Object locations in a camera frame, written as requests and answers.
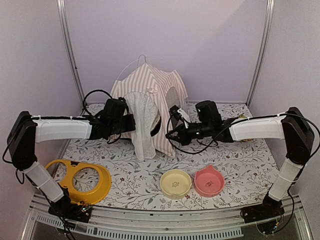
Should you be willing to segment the pink striped pet tent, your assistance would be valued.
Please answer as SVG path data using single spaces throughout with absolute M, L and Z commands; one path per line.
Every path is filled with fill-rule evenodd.
M 176 70 L 166 72 L 144 63 L 123 80 L 116 80 L 111 89 L 113 98 L 123 97 L 133 114 L 135 130 L 124 134 L 131 139 L 135 155 L 143 161 L 155 157 L 156 152 L 170 158 L 176 152 L 166 138 L 173 125 L 169 123 L 173 105 L 187 109 L 188 93 Z

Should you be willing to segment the white tent pole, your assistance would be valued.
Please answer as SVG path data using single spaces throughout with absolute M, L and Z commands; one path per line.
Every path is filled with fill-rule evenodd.
M 123 70 L 118 74 L 116 81 L 122 81 L 127 78 L 132 72 L 143 64 L 148 62 L 148 57 L 144 54 L 141 54 L 137 59 L 130 62 Z

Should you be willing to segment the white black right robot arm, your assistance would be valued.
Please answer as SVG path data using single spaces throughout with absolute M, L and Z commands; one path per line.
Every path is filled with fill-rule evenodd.
M 258 213 L 269 218 L 278 210 L 280 202 L 298 180 L 313 150 L 317 126 L 305 118 L 297 107 L 287 111 L 256 117 L 234 117 L 223 120 L 214 101 L 206 100 L 195 106 L 198 122 L 189 120 L 187 113 L 176 105 L 169 112 L 182 123 L 168 129 L 166 138 L 187 146 L 192 140 L 211 138 L 212 142 L 233 143 L 244 140 L 279 140 L 286 147 L 283 164 L 271 185 Z

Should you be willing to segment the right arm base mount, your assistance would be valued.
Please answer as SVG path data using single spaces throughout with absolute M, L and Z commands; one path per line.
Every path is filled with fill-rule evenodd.
M 240 216 L 245 223 L 262 221 L 269 218 L 281 216 L 285 213 L 282 201 L 276 201 L 266 195 L 262 203 L 252 206 L 243 207 L 240 210 Z

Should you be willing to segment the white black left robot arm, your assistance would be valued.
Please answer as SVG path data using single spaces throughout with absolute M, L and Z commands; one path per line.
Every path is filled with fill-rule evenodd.
M 28 111 L 18 114 L 6 140 L 3 155 L 9 155 L 9 164 L 24 174 L 53 203 L 63 216 L 74 213 L 69 202 L 71 190 L 57 183 L 41 161 L 38 146 L 70 140 L 109 140 L 114 135 L 135 130 L 134 115 L 124 98 L 110 98 L 96 114 L 80 116 L 32 115 Z

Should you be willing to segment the pink pet bowl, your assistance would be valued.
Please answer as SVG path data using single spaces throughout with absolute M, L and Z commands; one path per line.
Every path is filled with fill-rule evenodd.
M 194 189 L 202 197 L 217 196 L 224 187 L 224 176 L 211 164 L 195 173 Z

